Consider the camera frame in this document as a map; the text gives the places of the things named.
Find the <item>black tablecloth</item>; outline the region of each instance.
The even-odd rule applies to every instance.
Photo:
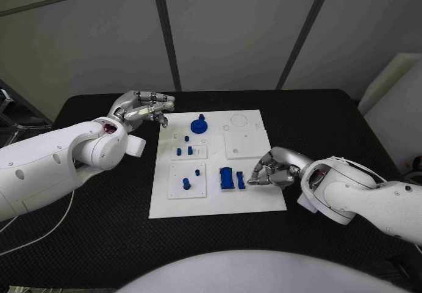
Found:
[[[339,90],[178,92],[175,112],[259,109],[272,146],[312,159],[344,156],[385,179],[400,175],[347,94]],[[59,129],[106,115],[119,94],[71,97]],[[283,192],[288,211],[148,219],[158,124],[132,133],[146,140],[141,158],[125,156],[74,192],[69,215],[46,239],[0,257],[0,284],[118,288],[158,266],[218,250],[269,249],[360,268],[409,246],[355,217],[347,226],[298,204],[299,185]],[[0,236],[0,251],[46,233],[69,196],[21,216]]]

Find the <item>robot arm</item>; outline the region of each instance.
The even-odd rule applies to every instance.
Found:
[[[312,161],[275,147],[259,160],[247,183],[283,188],[298,178],[298,204],[311,212],[319,211],[342,225],[360,214],[381,232],[422,245],[422,187],[401,182],[375,184],[348,162],[335,157]]]
[[[174,97],[126,92],[106,117],[50,131],[0,149],[0,221],[61,198],[86,180],[119,163],[123,154],[139,157],[143,139],[128,133],[152,120],[167,127],[162,110]],[[74,168],[73,161],[83,163]]]

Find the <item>blue object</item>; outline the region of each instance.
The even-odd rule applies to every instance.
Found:
[[[243,183],[243,172],[236,172],[236,176],[237,176],[237,186],[239,189],[244,189],[244,183]]]
[[[203,114],[200,114],[197,120],[191,121],[190,130],[192,133],[201,134],[201,133],[204,133],[207,128],[208,128],[208,125],[205,124],[204,116],[203,116]]]
[[[233,189],[233,176],[231,176],[231,168],[224,167],[220,169],[220,179],[221,179],[221,189]]]
[[[184,190],[190,189],[190,184],[188,184],[188,179],[187,178],[182,178],[182,188],[184,188]]]

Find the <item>robotic hand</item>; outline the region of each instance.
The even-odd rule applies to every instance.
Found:
[[[161,111],[174,110],[174,97],[126,92],[106,117],[50,131],[0,149],[0,221],[54,202],[86,180],[119,163],[123,154],[139,157],[143,139],[131,136],[143,120],[167,127]]]
[[[273,184],[283,189],[298,178],[302,194],[296,202],[311,212],[319,211],[342,225],[360,214],[381,232],[422,245],[422,187],[385,182],[381,177],[383,183],[375,184],[371,176],[348,163],[372,173],[338,157],[312,161],[292,150],[273,147],[260,158],[247,183]]]

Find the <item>silver robotic hand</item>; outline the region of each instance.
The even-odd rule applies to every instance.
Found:
[[[300,180],[298,204],[347,225],[360,214],[387,235],[422,245],[422,186],[397,181],[375,183],[374,172],[344,158],[312,161],[292,150],[275,147],[260,158],[250,185],[282,189]]]
[[[312,162],[302,154],[276,146],[260,158],[253,168],[252,178],[247,180],[247,184],[273,184],[283,189],[292,185],[295,177],[302,177],[305,166]]]
[[[106,117],[0,148],[0,221],[54,202],[110,170],[125,154],[139,157],[145,141],[129,133],[143,120],[167,127],[161,111],[172,109],[172,96],[132,90]]]

